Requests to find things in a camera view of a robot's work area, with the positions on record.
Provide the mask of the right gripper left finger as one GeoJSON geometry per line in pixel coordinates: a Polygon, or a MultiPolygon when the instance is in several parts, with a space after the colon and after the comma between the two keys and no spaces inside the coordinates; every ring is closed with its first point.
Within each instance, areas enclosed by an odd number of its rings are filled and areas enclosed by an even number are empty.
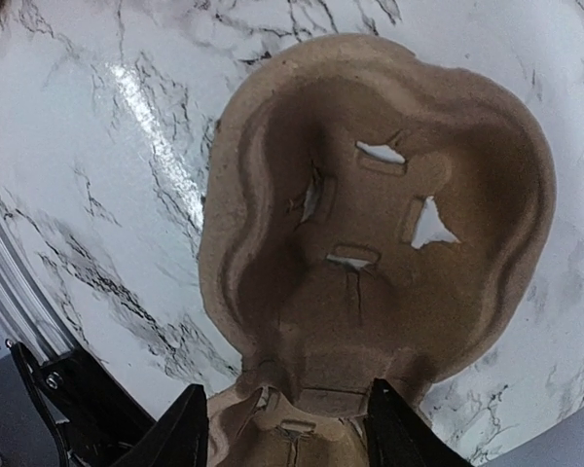
{"type": "Polygon", "coordinates": [[[206,467],[208,428],[203,386],[191,384],[112,467],[206,467]]]}

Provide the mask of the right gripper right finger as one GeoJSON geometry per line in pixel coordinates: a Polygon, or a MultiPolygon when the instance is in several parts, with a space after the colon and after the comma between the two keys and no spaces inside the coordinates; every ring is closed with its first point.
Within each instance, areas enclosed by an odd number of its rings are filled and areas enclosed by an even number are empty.
{"type": "Polygon", "coordinates": [[[373,381],[364,428],[371,467],[471,467],[384,379],[373,381]]]}

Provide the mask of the brown cardboard cup carrier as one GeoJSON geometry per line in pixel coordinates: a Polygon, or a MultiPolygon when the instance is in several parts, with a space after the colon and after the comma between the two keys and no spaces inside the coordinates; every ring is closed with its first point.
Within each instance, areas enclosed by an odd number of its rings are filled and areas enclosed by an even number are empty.
{"type": "Polygon", "coordinates": [[[201,294],[241,357],[208,403],[211,466],[370,466],[375,378],[431,428],[421,400],[503,333],[555,207],[513,93],[371,35],[269,59],[209,163],[201,294]]]}

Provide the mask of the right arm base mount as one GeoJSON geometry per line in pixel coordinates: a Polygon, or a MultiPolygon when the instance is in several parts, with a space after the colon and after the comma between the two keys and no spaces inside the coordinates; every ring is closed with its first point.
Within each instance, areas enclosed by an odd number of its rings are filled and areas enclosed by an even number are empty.
{"type": "Polygon", "coordinates": [[[111,466],[154,426],[154,418],[85,350],[43,364],[22,342],[10,350],[61,466],[111,466]]]}

